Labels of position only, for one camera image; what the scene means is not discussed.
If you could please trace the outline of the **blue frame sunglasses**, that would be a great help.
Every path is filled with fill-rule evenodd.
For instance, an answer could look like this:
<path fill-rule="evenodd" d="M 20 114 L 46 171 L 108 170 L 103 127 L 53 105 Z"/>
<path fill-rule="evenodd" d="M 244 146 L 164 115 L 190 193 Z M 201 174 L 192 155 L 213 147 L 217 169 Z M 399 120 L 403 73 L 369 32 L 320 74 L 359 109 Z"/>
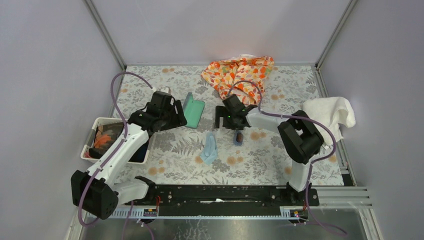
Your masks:
<path fill-rule="evenodd" d="M 233 143 L 235 146 L 241 146 L 244 141 L 244 135 L 241 131 L 236 131 L 233 136 Z"/>

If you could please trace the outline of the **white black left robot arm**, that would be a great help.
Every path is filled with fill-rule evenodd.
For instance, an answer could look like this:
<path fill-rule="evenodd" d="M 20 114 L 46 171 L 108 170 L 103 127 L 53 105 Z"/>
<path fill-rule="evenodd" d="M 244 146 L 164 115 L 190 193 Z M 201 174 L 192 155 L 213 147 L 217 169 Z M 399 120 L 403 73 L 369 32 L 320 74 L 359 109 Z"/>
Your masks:
<path fill-rule="evenodd" d="M 156 132 L 187 124 L 183 105 L 171 94 L 155 91 L 140 110 L 123 120 L 123 131 L 105 154 L 86 171 L 76 170 L 70 178 L 73 204 L 78 217 L 86 211 L 105 220 L 116 207 L 138 200 L 148 206 L 155 200 L 152 184 L 145 177 L 115 183 L 118 173 Z"/>

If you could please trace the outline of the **dark blue glasses case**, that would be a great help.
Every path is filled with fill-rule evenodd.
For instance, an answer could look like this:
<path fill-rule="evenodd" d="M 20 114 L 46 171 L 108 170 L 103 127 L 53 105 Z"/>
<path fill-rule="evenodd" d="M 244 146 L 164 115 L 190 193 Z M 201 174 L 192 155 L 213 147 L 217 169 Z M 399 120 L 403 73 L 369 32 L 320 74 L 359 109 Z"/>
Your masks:
<path fill-rule="evenodd" d="M 187 128 L 196 129 L 198 127 L 205 105 L 204 101 L 194 99 L 191 92 L 186 95 L 182 108 Z"/>

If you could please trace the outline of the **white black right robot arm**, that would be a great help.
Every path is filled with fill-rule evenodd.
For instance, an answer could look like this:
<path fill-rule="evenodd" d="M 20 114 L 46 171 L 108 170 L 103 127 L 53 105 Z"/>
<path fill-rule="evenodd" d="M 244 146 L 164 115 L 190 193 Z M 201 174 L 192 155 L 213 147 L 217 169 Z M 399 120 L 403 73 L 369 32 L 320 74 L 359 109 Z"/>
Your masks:
<path fill-rule="evenodd" d="M 292 176 L 288 185 L 287 201 L 293 206 L 301 205 L 306 199 L 307 179 L 310 159 L 317 155 L 324 138 L 303 111 L 280 116 L 265 113 L 257 105 L 244 105 L 236 95 L 222 101 L 223 105 L 215 107 L 215 128 L 222 125 L 226 129 L 242 131 L 245 128 L 262 128 L 278 133 L 284 149 L 292 160 Z"/>

